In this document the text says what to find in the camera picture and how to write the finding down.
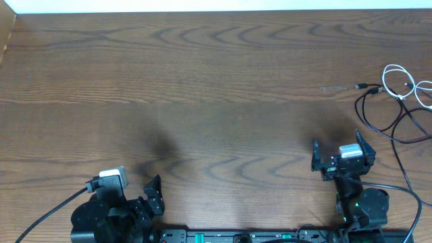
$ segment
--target wood grain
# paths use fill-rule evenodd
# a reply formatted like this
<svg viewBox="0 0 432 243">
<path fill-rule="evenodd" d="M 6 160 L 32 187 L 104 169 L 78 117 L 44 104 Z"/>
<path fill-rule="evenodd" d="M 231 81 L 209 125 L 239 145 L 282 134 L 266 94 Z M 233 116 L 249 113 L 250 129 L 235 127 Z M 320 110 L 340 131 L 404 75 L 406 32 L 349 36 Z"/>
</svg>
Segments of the wood grain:
<svg viewBox="0 0 432 243">
<path fill-rule="evenodd" d="M 3 54 L 7 49 L 7 42 L 14 27 L 16 14 L 4 2 L 0 0 L 0 65 L 3 62 Z"/>
<path fill-rule="evenodd" d="M 190 228 L 334 225 L 335 188 L 310 171 L 358 128 L 377 150 L 365 181 L 405 186 L 390 142 L 357 119 L 352 86 L 388 63 L 432 76 L 432 11 L 265 11 L 19 16 L 0 69 L 0 241 L 109 167 L 130 173 L 128 198 L 159 173 L 160 220 Z M 403 76 L 392 76 L 397 91 Z M 417 103 L 407 101 L 410 107 Z M 391 122 L 397 104 L 372 97 Z M 425 126 L 431 118 L 415 114 Z M 400 138 L 421 133 L 408 121 Z M 399 145 L 415 191 L 432 202 L 431 144 Z M 415 201 L 389 191 L 388 228 L 406 229 Z M 27 242 L 69 242 L 82 195 Z M 432 212 L 414 233 L 428 242 Z"/>
</svg>

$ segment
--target white wall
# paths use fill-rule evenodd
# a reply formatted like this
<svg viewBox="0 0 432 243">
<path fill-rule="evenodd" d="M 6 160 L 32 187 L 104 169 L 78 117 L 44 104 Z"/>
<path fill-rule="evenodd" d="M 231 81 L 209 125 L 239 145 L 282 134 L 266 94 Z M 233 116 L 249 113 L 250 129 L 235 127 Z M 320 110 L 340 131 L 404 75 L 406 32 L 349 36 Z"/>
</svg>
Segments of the white wall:
<svg viewBox="0 0 432 243">
<path fill-rule="evenodd" d="M 432 8 L 432 0 L 5 0 L 17 14 Z"/>
</svg>

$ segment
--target wooden table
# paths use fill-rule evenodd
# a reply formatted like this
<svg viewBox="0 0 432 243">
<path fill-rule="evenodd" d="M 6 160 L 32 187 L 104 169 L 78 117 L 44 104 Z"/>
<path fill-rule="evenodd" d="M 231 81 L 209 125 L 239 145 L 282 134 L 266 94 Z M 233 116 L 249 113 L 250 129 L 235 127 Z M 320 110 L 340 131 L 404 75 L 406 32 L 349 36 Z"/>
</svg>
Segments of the wooden table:
<svg viewBox="0 0 432 243">
<path fill-rule="evenodd" d="M 323 149 L 355 142 L 377 151 L 364 181 L 406 186 L 388 139 L 354 112 L 386 64 L 432 76 L 432 11 L 103 13 L 18 17 L 0 67 L 0 241 L 125 165 L 128 198 L 159 173 L 161 221 L 189 228 L 290 229 L 334 225 L 335 186 L 311 172 Z M 404 76 L 389 76 L 406 91 Z M 407 102 L 416 107 L 414 99 Z M 398 112 L 371 97 L 378 127 Z M 431 131 L 431 117 L 415 117 Z M 400 138 L 421 133 L 403 121 Z M 432 202 L 431 143 L 397 144 L 415 192 Z M 388 228 L 407 229 L 416 202 L 388 190 Z M 83 194 L 36 227 L 27 242 L 69 242 Z M 432 211 L 414 233 L 430 242 Z"/>
</svg>

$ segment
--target white cable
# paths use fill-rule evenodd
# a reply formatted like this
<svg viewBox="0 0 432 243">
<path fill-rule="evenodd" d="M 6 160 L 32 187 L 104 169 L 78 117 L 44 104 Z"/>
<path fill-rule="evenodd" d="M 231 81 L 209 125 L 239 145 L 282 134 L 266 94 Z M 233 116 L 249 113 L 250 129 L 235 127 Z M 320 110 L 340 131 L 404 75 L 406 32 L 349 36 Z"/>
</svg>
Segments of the white cable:
<svg viewBox="0 0 432 243">
<path fill-rule="evenodd" d="M 399 69 L 387 70 L 387 68 L 388 68 L 388 67 L 391 67 L 391 66 L 398 67 Z M 395 94 L 395 93 L 393 93 L 392 91 L 390 91 L 390 89 L 387 87 L 387 85 L 385 85 L 385 75 L 386 75 L 386 73 L 389 73 L 389 72 L 395 72 L 395 71 L 404 72 L 404 73 L 405 73 L 405 74 L 410 78 L 410 80 L 411 80 L 411 82 L 412 82 L 412 90 L 411 90 L 408 94 L 405 94 L 405 95 Z M 387 65 L 387 66 L 384 68 L 384 72 L 383 72 L 382 80 L 383 80 L 383 85 L 384 85 L 384 88 L 386 89 L 386 91 L 387 91 L 391 96 L 393 96 L 393 97 L 398 97 L 399 99 L 403 99 L 403 98 L 407 97 L 408 95 L 411 95 L 412 91 L 414 91 L 415 86 L 416 86 L 416 83 L 414 82 L 414 78 L 412 78 L 411 74 L 410 74 L 409 72 L 407 72 L 407 71 L 405 70 L 405 68 L 403 68 L 402 66 L 396 65 L 396 64 L 389 64 L 389 65 Z"/>
<path fill-rule="evenodd" d="M 387 69 L 388 67 L 396 67 L 396 68 L 388 70 L 388 69 Z M 393 92 L 392 92 L 392 91 L 387 87 L 387 85 L 385 84 L 385 75 L 386 75 L 386 73 L 389 73 L 389 72 L 403 72 L 403 73 L 405 73 L 405 74 L 408 76 L 408 78 L 410 79 L 411 83 L 412 83 L 412 89 L 411 89 L 411 91 L 410 91 L 408 94 L 405 94 L 405 95 L 400 95 L 400 94 L 395 94 L 395 93 L 393 93 Z M 423 102 L 421 102 L 421 100 L 419 99 L 419 96 L 417 95 L 417 89 L 418 89 L 418 88 L 421 89 L 421 90 L 432 90 L 432 88 L 423 88 L 423 87 L 419 87 L 419 84 L 421 84 L 421 83 L 428 83 L 428 84 L 432 84 L 431 81 L 426 81 L 426 80 L 425 80 L 425 81 L 421 81 L 421 82 L 419 82 L 418 84 L 416 84 L 415 81 L 414 81 L 414 78 L 411 76 L 411 74 L 410 74 L 408 71 L 406 71 L 405 68 L 403 68 L 403 67 L 400 66 L 400 65 L 396 65 L 396 64 L 389 64 L 389 65 L 387 65 L 387 66 L 384 68 L 382 81 L 383 81 L 384 88 L 386 89 L 386 91 L 387 91 L 391 96 L 393 96 L 393 97 L 398 97 L 399 99 L 402 100 L 402 99 L 404 99 L 405 97 L 407 97 L 408 95 L 411 95 L 411 93 L 414 91 L 414 94 L 415 94 L 415 96 L 416 96 L 416 98 L 417 98 L 417 101 L 418 101 L 418 102 L 419 102 L 423 107 L 426 107 L 426 108 L 432 109 L 432 105 L 430 105 L 430 106 L 426 106 L 425 104 L 423 104 Z"/>
<path fill-rule="evenodd" d="M 419 96 L 417 95 L 417 89 L 418 89 L 418 88 L 419 88 L 419 89 L 422 89 L 422 90 L 432 90 L 432 88 L 423 88 L 423 87 L 419 87 L 419 85 L 420 85 L 421 83 L 423 83 L 423 82 L 426 82 L 426 83 L 428 83 L 428 84 L 432 84 L 431 81 L 426 81 L 426 80 L 425 80 L 425 81 L 421 81 L 421 82 L 419 82 L 419 83 L 415 86 L 415 89 L 414 89 L 414 95 L 416 95 L 417 101 L 420 103 L 420 105 L 422 105 L 423 107 L 426 107 L 426 108 L 432 109 L 432 105 L 427 106 L 427 105 L 423 104 L 423 102 L 421 102 L 421 100 L 419 99 Z"/>
</svg>

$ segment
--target green led light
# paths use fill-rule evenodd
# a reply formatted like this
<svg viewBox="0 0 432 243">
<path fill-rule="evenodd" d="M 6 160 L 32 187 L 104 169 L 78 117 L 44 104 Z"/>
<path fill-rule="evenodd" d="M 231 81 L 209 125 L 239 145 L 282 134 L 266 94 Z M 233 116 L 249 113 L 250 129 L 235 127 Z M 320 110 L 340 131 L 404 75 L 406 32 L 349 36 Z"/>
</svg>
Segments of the green led light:
<svg viewBox="0 0 432 243">
<path fill-rule="evenodd" d="M 204 243 L 204 234 L 195 234 L 195 243 Z"/>
</svg>

